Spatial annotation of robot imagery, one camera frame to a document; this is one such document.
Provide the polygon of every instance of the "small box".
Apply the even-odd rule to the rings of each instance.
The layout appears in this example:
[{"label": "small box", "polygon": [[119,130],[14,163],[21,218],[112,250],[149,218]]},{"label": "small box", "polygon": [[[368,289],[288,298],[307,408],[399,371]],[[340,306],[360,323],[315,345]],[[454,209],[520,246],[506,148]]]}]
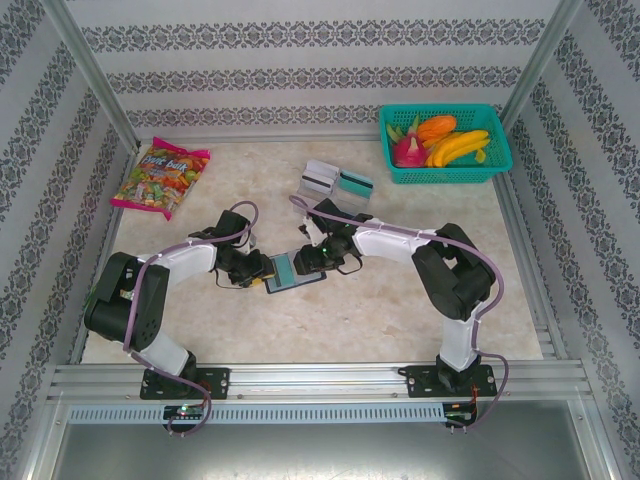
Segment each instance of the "small box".
[{"label": "small box", "polygon": [[340,171],[338,185],[342,190],[364,198],[371,198],[371,192],[373,191],[373,180],[348,170]]},{"label": "small box", "polygon": [[325,177],[324,175],[320,175],[319,173],[313,172],[311,170],[305,170],[302,174],[300,183],[306,188],[315,190],[316,192],[320,192],[328,196],[331,195],[331,192],[333,191],[335,179]]},{"label": "small box", "polygon": [[340,169],[320,160],[309,160],[307,162],[307,170],[333,179],[335,182],[340,174]]}]

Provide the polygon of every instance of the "teal box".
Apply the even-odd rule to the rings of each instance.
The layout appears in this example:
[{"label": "teal box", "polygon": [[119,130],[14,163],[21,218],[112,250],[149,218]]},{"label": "teal box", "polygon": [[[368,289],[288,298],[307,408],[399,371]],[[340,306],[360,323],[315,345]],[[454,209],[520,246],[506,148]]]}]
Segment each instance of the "teal box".
[{"label": "teal box", "polygon": [[354,195],[364,198],[371,198],[373,180],[348,170],[340,170],[338,186],[345,192],[353,193]]}]

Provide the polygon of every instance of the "dragon fruit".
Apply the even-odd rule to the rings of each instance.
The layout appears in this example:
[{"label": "dragon fruit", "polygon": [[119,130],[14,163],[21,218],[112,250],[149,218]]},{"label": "dragon fruit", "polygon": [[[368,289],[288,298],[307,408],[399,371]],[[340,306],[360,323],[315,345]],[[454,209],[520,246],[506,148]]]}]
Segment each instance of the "dragon fruit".
[{"label": "dragon fruit", "polygon": [[404,138],[396,140],[390,135],[395,142],[395,145],[391,147],[393,164],[398,168],[420,168],[425,165],[428,153],[416,133],[418,125],[420,125],[420,116],[416,115],[413,125],[409,127]]}]

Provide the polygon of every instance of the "toy fruit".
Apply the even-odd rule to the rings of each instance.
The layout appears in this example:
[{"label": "toy fruit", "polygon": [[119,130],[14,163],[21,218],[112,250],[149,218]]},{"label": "toy fruit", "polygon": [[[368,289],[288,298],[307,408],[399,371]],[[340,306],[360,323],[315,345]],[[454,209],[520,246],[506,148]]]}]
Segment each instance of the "toy fruit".
[{"label": "toy fruit", "polygon": [[398,168],[419,168],[424,166],[427,151],[415,133],[409,133],[397,145],[393,145],[393,162]]},{"label": "toy fruit", "polygon": [[422,142],[437,141],[452,132],[456,125],[456,117],[453,115],[438,115],[422,122],[416,133]]},{"label": "toy fruit", "polygon": [[434,167],[446,167],[458,157],[484,148],[489,143],[489,132],[474,130],[461,135],[445,138],[436,144],[431,154],[430,162]]},{"label": "toy fruit", "polygon": [[398,133],[388,123],[387,123],[387,135],[389,135],[389,138],[393,143],[398,143],[400,140],[402,140],[402,135],[398,135]]}]

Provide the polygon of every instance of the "marble floor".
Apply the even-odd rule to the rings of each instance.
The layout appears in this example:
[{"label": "marble floor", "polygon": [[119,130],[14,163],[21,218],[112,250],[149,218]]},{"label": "marble floor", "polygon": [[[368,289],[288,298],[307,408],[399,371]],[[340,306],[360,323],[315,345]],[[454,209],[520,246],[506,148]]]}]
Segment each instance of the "marble floor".
[{"label": "marble floor", "polygon": [[[485,317],[479,346],[509,359],[542,358],[493,184],[395,185],[379,142],[232,143],[205,146],[212,160],[167,222],[161,214],[126,210],[114,252],[140,255],[215,225],[224,208],[250,199],[260,208],[253,232],[268,255],[299,248],[301,216],[287,197],[315,158],[373,178],[368,213],[413,228],[460,225],[501,269],[506,293]],[[250,217],[251,209],[240,210]],[[163,329],[207,363],[432,361],[442,317],[415,270],[365,258],[353,275],[329,272],[322,282],[268,295],[264,287],[223,290],[212,274],[170,290]],[[121,346],[90,334],[83,363],[126,363]]]}]

